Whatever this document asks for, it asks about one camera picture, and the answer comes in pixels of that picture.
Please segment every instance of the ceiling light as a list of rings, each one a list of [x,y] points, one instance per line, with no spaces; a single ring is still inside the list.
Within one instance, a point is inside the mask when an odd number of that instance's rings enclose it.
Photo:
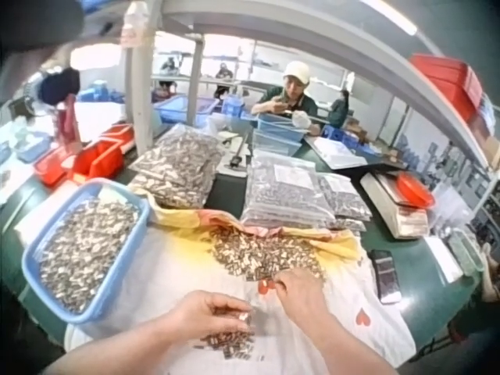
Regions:
[[[415,35],[418,30],[416,25],[408,20],[405,16],[403,16],[396,9],[391,7],[386,2],[382,0],[360,0],[367,4],[370,8],[375,9],[383,16],[386,16],[390,21],[392,21],[396,26],[403,29],[408,35]]]

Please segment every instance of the white glove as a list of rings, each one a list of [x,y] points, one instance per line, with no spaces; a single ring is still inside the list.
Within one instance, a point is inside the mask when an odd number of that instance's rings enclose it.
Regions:
[[[291,123],[294,124],[294,127],[298,127],[299,129],[309,129],[311,126],[311,119],[304,111],[294,111],[291,114]]]

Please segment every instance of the green table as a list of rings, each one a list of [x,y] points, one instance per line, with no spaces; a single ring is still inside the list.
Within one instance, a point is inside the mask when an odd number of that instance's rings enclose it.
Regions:
[[[241,122],[240,126],[241,129],[248,129],[248,122]],[[303,145],[296,157],[314,162],[318,171],[330,171],[308,145]],[[134,172],[125,169],[116,179],[126,184],[133,175]],[[245,185],[245,179],[218,175],[206,207],[222,209],[239,217],[245,199]],[[32,188],[35,188],[34,194],[19,212],[12,226],[2,236],[2,282],[20,297],[23,306],[49,337],[62,344],[66,325],[48,311],[38,297],[26,288],[26,281],[20,266],[23,246],[13,229],[23,216],[50,194],[36,177],[30,178],[9,198],[0,213],[0,227],[3,227],[17,204]],[[362,236],[363,247],[366,250],[381,249],[392,252],[404,297],[404,304],[401,307],[402,315],[412,332],[416,347],[421,348],[445,327],[446,323],[470,299],[479,282],[479,277],[462,278],[453,284],[446,284],[444,275],[426,242],[423,240],[396,241],[389,234],[375,208],[372,207],[372,209],[372,222],[367,224],[368,231]]]

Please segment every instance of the smartphone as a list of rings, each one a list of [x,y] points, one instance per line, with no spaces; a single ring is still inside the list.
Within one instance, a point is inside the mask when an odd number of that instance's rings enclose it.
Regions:
[[[384,305],[400,302],[402,296],[392,254],[385,250],[372,250],[370,259],[375,269],[380,302]]]

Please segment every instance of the white cap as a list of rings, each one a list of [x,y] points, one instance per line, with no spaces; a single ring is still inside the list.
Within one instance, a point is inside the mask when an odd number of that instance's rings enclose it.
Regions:
[[[309,66],[307,64],[302,61],[292,61],[288,63],[283,72],[283,77],[286,76],[297,77],[303,84],[308,84],[311,73],[309,72]]]

